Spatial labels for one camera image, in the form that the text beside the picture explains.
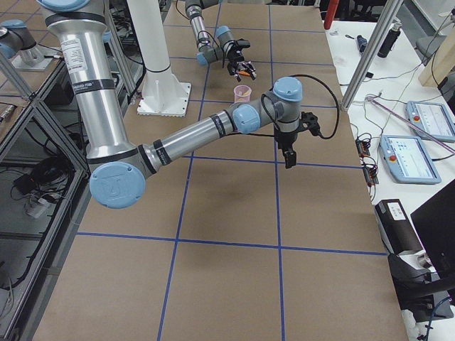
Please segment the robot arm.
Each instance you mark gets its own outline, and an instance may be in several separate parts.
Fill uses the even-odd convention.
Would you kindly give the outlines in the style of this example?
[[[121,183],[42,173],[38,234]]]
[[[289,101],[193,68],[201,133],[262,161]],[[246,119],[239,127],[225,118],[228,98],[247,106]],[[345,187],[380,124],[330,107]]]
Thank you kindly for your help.
[[[242,53],[244,49],[250,48],[250,42],[243,38],[236,39],[227,26],[217,27],[214,34],[205,27],[203,10],[219,3],[220,1],[185,1],[185,14],[193,30],[198,49],[196,59],[202,66],[221,62],[222,67],[225,67],[229,75],[238,82],[242,80],[242,76],[255,80],[256,69]]]
[[[296,165],[293,145],[303,131],[320,135],[317,118],[301,111],[303,87],[295,76],[278,79],[260,98],[232,104],[149,144],[146,133],[167,129],[165,118],[186,114],[191,85],[173,74],[164,27],[156,1],[129,1],[127,6],[144,59],[142,97],[123,113],[110,77],[103,36],[106,1],[42,1],[48,30],[59,40],[89,139],[90,192],[99,204],[123,209],[136,204],[146,181],[182,156],[233,134],[253,134],[266,125],[282,150],[285,166]]]

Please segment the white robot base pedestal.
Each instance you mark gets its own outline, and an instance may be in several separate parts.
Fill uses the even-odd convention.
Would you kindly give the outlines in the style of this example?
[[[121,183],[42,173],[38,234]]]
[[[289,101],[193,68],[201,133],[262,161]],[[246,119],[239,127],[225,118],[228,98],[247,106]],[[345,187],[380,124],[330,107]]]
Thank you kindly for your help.
[[[172,72],[158,1],[130,0],[127,5],[146,70],[138,113],[185,116],[191,84],[179,82]]]

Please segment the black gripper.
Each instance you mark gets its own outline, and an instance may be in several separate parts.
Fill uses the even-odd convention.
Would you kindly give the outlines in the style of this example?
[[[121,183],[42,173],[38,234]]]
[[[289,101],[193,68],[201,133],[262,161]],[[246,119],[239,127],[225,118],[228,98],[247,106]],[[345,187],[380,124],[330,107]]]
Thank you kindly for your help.
[[[313,136],[320,136],[318,117],[312,112],[301,112],[299,118],[291,123],[290,131],[284,131],[280,126],[275,129],[275,141],[278,149],[282,150],[286,169],[296,165],[296,151],[292,146],[298,134],[304,131],[310,131]]]
[[[232,40],[228,44],[226,56],[228,59],[227,71],[235,78],[240,78],[240,71],[247,71],[251,73],[252,80],[257,78],[257,73],[254,65],[250,61],[245,61],[242,54],[244,48],[249,48],[250,42],[248,40]]]

